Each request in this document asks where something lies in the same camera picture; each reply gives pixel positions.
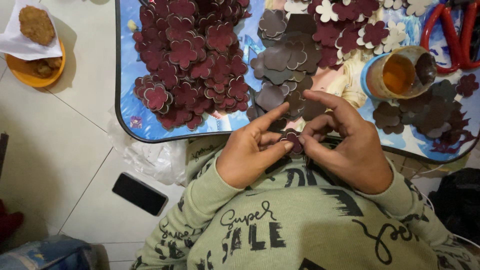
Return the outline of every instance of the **orange liquid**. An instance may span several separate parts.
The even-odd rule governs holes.
[[[401,95],[412,87],[415,67],[405,56],[392,55],[384,67],[384,83],[390,92]]]

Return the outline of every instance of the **black phone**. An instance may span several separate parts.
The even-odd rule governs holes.
[[[126,172],[120,174],[112,191],[154,216],[160,215],[168,202],[167,195]]]

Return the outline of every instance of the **glue jar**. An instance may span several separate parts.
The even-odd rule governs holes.
[[[436,75],[435,58],[430,52],[420,46],[406,46],[365,64],[361,86],[374,99],[408,99],[427,91]]]

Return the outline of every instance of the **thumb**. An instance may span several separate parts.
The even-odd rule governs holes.
[[[333,158],[332,156],[335,154],[334,150],[326,148],[309,135],[300,135],[299,141],[303,144],[305,154],[320,163],[320,165],[324,165],[327,161],[331,161]]]
[[[273,163],[280,160],[285,154],[290,152],[292,148],[293,148],[292,142],[289,142],[289,141],[278,142],[270,146],[269,148],[267,148],[267,150],[264,150],[258,153],[257,162],[262,167],[268,168]]]

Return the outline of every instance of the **red scissors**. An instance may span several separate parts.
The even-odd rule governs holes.
[[[480,67],[480,61],[472,62],[470,60],[470,42],[472,40],[473,26],[475,24],[479,7],[480,0],[471,1],[471,3],[468,5],[463,18],[462,33],[460,38],[456,34],[452,16],[450,15],[450,12],[452,11],[452,5],[450,1],[447,1],[445,4],[438,4],[433,10],[430,18],[423,28],[420,46],[430,50],[430,34],[432,33],[432,29],[436,21],[439,17],[441,17],[442,29],[444,30],[445,39],[447,40],[448,49],[450,50],[452,67],[444,68],[437,65],[438,73],[447,74],[455,72],[458,69],[468,70]]]

